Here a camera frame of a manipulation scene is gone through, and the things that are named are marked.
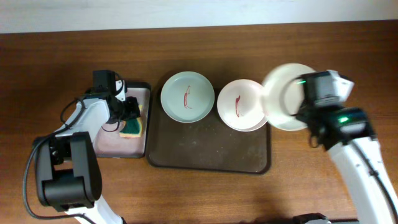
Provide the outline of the cream white plate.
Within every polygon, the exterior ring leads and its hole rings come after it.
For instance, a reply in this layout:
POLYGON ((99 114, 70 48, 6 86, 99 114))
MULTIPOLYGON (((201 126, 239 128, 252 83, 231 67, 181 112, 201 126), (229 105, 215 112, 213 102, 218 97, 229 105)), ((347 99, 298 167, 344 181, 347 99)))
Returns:
POLYGON ((301 75, 315 70, 300 63, 285 63, 271 70, 262 82, 261 105, 273 127, 284 131, 300 131, 307 125, 295 118, 303 102, 301 75))

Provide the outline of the pink plate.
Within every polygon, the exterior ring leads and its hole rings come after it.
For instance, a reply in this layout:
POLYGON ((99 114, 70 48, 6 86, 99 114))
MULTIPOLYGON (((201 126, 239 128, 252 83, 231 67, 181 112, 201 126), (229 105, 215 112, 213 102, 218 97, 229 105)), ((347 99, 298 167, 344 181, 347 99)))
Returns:
POLYGON ((219 93, 217 110, 230 128, 250 132, 267 123, 261 105, 264 87, 253 80, 239 79, 228 83, 219 93))

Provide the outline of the green and yellow sponge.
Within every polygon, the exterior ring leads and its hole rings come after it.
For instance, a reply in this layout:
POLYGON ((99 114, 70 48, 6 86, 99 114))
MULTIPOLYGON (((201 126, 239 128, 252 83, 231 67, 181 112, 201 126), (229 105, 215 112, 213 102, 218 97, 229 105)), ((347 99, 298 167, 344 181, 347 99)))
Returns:
POLYGON ((123 128, 119 135, 122 138, 140 138, 143 132, 143 124, 141 117, 129 119, 123 122, 123 128))

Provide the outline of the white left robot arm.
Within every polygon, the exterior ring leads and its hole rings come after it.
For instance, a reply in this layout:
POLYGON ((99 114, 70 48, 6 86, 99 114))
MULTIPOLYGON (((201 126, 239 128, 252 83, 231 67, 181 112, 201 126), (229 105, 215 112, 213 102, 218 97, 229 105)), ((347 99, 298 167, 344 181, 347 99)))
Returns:
POLYGON ((52 207, 55 219, 80 223, 124 223, 102 195, 102 176, 94 150, 105 124, 119 126, 140 116, 135 97, 126 97, 124 80, 112 70, 93 72, 93 86, 71 104, 68 119, 56 131, 34 140, 27 163, 34 165, 39 202, 52 207))

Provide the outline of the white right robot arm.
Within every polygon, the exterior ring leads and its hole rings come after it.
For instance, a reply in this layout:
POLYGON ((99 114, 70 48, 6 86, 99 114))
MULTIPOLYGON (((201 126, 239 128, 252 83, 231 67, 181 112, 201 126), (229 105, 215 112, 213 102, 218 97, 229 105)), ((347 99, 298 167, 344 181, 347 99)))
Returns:
POLYGON ((295 119, 305 123, 340 172, 360 223, 397 223, 397 194, 367 114, 344 106, 354 82, 337 71, 297 77, 303 101, 295 119))

